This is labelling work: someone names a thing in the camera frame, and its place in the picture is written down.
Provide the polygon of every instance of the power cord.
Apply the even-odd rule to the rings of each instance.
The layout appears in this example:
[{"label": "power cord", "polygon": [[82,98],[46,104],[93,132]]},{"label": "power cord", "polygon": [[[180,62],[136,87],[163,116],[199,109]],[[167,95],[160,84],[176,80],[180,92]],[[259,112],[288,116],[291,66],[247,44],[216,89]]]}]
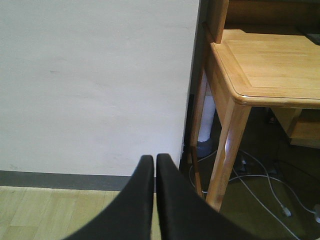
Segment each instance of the power cord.
[{"label": "power cord", "polygon": [[[262,174],[248,174],[248,175],[241,175],[240,177],[236,176],[233,178],[229,179],[229,182],[232,182],[234,180],[240,179],[240,178],[247,178],[247,177],[262,177],[262,178],[267,178],[268,176],[266,175],[262,175]],[[297,196],[296,192],[292,189],[292,187],[290,187],[288,184],[286,184],[284,181],[281,181],[280,179],[276,178],[276,177],[272,177],[269,176],[270,179],[275,180],[279,183],[282,183],[283,185],[285,185],[294,195],[294,197],[296,198],[296,200],[298,201],[298,203],[301,205],[301,207],[304,208],[304,210],[306,210],[307,212],[311,213],[311,214],[316,214],[316,211],[312,211],[310,209],[308,209],[305,205],[303,205],[303,203],[301,202],[301,200],[299,199],[299,197]]]},{"label": "power cord", "polygon": [[248,187],[248,185],[242,180],[242,178],[238,175],[238,173],[235,171],[235,169],[232,169],[234,174],[237,176],[237,178],[240,179],[240,181],[243,183],[243,185],[246,187],[246,189],[248,189],[248,191],[251,193],[251,195],[257,200],[257,202],[269,213],[271,214],[295,239],[297,240],[301,240],[300,238],[298,238],[275,214],[273,214],[269,208],[267,208],[260,200],[259,198],[252,192],[252,190],[250,189],[250,187]]},{"label": "power cord", "polygon": [[284,213],[284,215],[286,215],[287,217],[291,217],[292,214],[290,212],[290,210],[279,200],[279,198],[277,197],[276,193],[275,193],[275,190],[274,190],[274,187],[272,186],[271,184],[271,181],[270,181],[270,176],[269,176],[269,173],[266,169],[266,167],[257,159],[255,158],[254,156],[252,156],[251,154],[247,153],[246,151],[243,151],[243,150],[240,150],[240,152],[246,154],[247,156],[249,156],[250,158],[252,158],[253,160],[255,160],[264,170],[265,172],[265,175],[267,176],[267,179],[268,179],[268,183],[269,183],[269,187],[270,187],[270,190],[275,198],[275,200],[279,203],[280,207],[282,208],[282,212]]},{"label": "power cord", "polygon": [[[295,191],[294,191],[288,184],[286,184],[285,182],[281,181],[281,180],[278,179],[278,178],[275,178],[275,177],[270,176],[269,173],[268,173],[268,171],[267,171],[267,169],[266,169],[266,167],[265,167],[257,158],[255,158],[254,156],[252,156],[252,155],[249,154],[248,152],[243,151],[243,150],[241,150],[241,149],[240,149],[239,151],[241,151],[242,153],[244,153],[244,154],[246,154],[247,156],[251,157],[251,158],[252,158],[253,160],[255,160],[257,163],[259,163],[259,165],[260,165],[260,166],[263,168],[263,170],[265,171],[265,175],[263,175],[263,174],[250,174],[250,175],[239,176],[238,173],[237,173],[237,172],[235,171],[235,169],[233,168],[232,170],[233,170],[234,174],[236,175],[236,177],[231,178],[231,179],[229,180],[229,182],[231,182],[231,181],[233,181],[233,180],[235,180],[235,179],[239,179],[239,180],[242,182],[242,184],[248,189],[248,191],[251,193],[251,195],[258,201],[258,203],[259,203],[269,214],[271,214],[295,239],[300,240],[300,238],[298,238],[274,213],[272,213],[272,212],[258,199],[258,197],[257,197],[257,196],[252,192],[252,190],[249,188],[249,186],[242,180],[242,178],[245,178],[245,177],[264,177],[264,178],[267,178],[267,179],[268,179],[269,186],[270,186],[270,189],[271,189],[271,192],[272,192],[274,198],[275,198],[275,199],[277,200],[277,202],[280,204],[280,206],[281,206],[281,208],[282,208],[282,210],[283,210],[283,213],[284,213],[287,217],[290,217],[292,214],[291,214],[291,212],[289,211],[289,209],[288,209],[287,207],[285,207],[285,206],[282,204],[282,202],[278,199],[278,197],[277,197],[277,195],[276,195],[276,193],[275,193],[275,191],[274,191],[274,189],[273,189],[273,186],[272,186],[272,183],[271,183],[271,179],[272,179],[272,180],[275,180],[275,181],[278,181],[278,182],[284,184],[286,187],[288,187],[288,188],[291,190],[291,192],[293,193],[293,195],[295,196],[295,198],[297,199],[298,203],[299,203],[306,211],[308,211],[309,213],[314,214],[315,220],[316,220],[317,222],[319,221],[319,218],[320,218],[320,214],[319,214],[319,212],[320,212],[320,205],[317,204],[317,205],[315,206],[315,211],[312,211],[312,210],[308,209],[307,207],[305,207],[305,206],[302,204],[302,202],[300,201],[300,199],[299,199],[299,197],[297,196],[297,194],[295,193]],[[210,155],[201,158],[198,162],[201,162],[201,161],[203,161],[204,159],[207,159],[207,158],[215,155],[216,153],[217,153],[217,150],[214,151],[213,153],[211,153]],[[189,168],[189,181],[190,181],[190,183],[192,184],[192,186],[195,188],[195,184],[193,183],[192,178],[191,178],[191,169],[192,169],[192,168],[193,168],[193,166],[191,165],[191,167]]]}]

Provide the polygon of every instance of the desk leg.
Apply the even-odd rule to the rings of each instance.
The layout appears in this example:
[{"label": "desk leg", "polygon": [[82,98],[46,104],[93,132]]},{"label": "desk leg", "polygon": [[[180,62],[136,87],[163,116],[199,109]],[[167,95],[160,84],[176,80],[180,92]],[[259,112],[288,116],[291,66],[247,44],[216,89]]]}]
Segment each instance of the desk leg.
[{"label": "desk leg", "polygon": [[206,202],[219,212],[251,106],[236,104],[231,98],[222,123],[219,146],[212,170]]}]

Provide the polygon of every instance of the desk top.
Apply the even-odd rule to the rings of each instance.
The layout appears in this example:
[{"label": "desk top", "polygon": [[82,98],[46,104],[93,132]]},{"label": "desk top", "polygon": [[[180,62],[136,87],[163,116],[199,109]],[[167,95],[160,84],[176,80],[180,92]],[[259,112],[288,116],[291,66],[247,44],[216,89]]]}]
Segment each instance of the desk top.
[{"label": "desk top", "polygon": [[238,103],[320,108],[320,46],[293,26],[227,26],[211,48]]}]

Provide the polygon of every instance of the power plug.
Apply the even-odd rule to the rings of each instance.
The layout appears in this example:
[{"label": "power plug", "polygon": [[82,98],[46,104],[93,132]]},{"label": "power plug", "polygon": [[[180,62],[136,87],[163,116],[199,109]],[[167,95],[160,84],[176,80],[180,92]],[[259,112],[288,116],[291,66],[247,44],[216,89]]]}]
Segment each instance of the power plug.
[{"label": "power plug", "polygon": [[282,207],[282,212],[286,217],[291,217],[292,216],[290,210],[286,206]]}]

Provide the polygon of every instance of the wooden furniture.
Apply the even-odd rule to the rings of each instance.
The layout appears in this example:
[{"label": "wooden furniture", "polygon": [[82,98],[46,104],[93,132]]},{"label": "wooden furniture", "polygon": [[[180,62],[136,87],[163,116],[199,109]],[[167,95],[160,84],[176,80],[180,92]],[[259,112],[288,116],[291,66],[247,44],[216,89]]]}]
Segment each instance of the wooden furniture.
[{"label": "wooden furniture", "polygon": [[[315,1],[210,2],[204,24],[207,41],[202,68],[222,130],[206,201],[217,211],[251,107],[290,108],[294,112],[320,109],[320,46],[295,28],[317,23],[320,3]],[[201,76],[191,147],[197,144],[206,85]],[[196,179],[198,188],[199,182],[200,177]]]},{"label": "wooden furniture", "polygon": [[320,149],[320,111],[315,109],[273,107],[276,118],[291,145]]}]

